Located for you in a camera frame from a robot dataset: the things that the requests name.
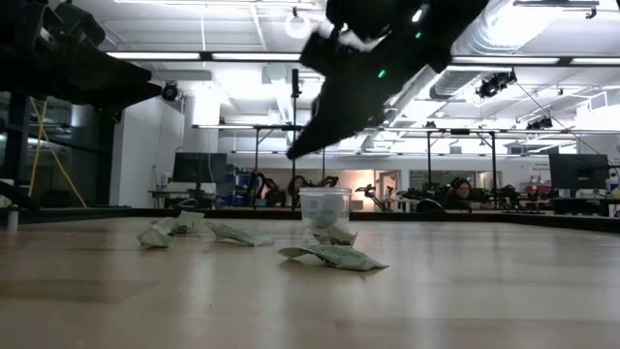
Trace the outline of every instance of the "wooden floor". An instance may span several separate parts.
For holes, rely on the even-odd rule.
[[[355,223],[389,264],[287,262],[298,222],[237,221],[275,246],[203,229],[140,250],[148,219],[0,237],[0,348],[620,348],[620,238],[507,224]]]

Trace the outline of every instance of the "person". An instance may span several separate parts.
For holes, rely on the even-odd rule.
[[[465,178],[456,178],[451,189],[444,198],[445,209],[472,210],[470,195],[472,194],[472,184]],[[492,209],[492,203],[481,203],[483,209]]]
[[[299,189],[306,186],[306,178],[296,175],[287,187],[287,206],[299,206]]]

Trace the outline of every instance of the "clear plastic cup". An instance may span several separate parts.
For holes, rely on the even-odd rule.
[[[347,188],[301,188],[301,219],[305,228],[347,225],[352,190]]]

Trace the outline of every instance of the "paper packet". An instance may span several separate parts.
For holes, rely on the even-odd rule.
[[[226,224],[217,224],[209,221],[206,221],[205,224],[213,231],[216,240],[232,239],[243,245],[252,247],[272,245],[275,243],[272,238],[262,236],[244,228],[232,227]]]
[[[357,233],[351,234],[349,229],[339,224],[327,229],[310,229],[310,232],[316,241],[332,245],[353,246],[357,239]]]
[[[192,234],[201,224],[204,213],[181,211],[172,228],[172,234]]]
[[[283,248],[279,250],[278,253],[289,259],[294,259],[306,254],[313,254],[329,267],[342,270],[367,271],[372,269],[385,269],[388,267],[350,246],[319,243],[305,244],[300,247]]]
[[[171,231],[174,228],[174,218],[166,217],[151,224],[144,232],[136,237],[143,246],[168,247],[172,242]]]

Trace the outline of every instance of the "computer monitor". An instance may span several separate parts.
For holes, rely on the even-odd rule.
[[[606,155],[549,154],[554,189],[604,189],[609,178]]]
[[[176,153],[172,181],[196,183],[197,190],[200,190],[201,183],[224,183],[226,181],[226,160],[226,154]]]

